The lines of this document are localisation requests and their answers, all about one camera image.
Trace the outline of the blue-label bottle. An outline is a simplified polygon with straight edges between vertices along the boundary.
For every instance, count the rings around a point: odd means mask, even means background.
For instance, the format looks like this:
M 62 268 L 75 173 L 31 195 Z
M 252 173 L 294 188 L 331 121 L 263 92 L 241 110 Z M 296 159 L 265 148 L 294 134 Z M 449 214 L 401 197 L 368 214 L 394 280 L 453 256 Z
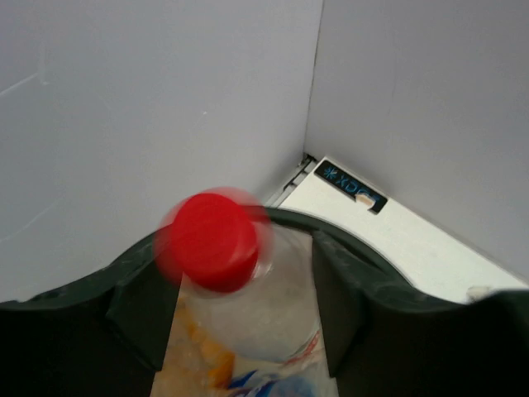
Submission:
M 309 366 L 290 375 L 258 370 L 247 372 L 231 381 L 228 396 L 327 397 L 338 394 L 334 380 L 316 366 Z

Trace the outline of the large clear red-label bottle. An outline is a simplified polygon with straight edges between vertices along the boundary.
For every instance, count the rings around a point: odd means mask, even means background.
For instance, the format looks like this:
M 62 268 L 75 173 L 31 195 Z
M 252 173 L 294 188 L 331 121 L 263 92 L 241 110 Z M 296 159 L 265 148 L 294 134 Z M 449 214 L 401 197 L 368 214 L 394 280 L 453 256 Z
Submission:
M 154 396 L 333 396 L 311 238 L 234 188 L 194 194 L 155 236 L 180 287 Z

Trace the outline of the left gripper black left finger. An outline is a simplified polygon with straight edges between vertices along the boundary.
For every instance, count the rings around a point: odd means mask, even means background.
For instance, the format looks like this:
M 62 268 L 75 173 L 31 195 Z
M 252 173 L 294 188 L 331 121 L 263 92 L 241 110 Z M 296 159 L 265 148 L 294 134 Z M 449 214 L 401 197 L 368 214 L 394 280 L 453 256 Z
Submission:
M 147 396 L 161 370 L 178 288 L 148 236 L 91 275 L 1 304 L 3 396 Z

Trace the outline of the orange juice bottle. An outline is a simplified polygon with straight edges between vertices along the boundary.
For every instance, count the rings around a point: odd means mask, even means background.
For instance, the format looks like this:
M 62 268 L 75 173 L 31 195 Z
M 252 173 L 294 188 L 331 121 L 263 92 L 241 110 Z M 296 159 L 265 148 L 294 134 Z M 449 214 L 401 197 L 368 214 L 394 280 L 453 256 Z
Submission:
M 174 363 L 210 390 L 226 390 L 236 356 L 196 323 L 185 305 L 174 312 L 165 360 Z

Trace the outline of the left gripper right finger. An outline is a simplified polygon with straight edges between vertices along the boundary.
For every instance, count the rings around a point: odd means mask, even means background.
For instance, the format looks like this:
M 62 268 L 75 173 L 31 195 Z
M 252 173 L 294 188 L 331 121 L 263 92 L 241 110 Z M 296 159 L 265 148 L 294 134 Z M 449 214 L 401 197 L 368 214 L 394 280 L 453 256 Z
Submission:
M 341 396 L 525 396 L 528 293 L 471 304 L 421 292 L 312 236 L 330 376 Z

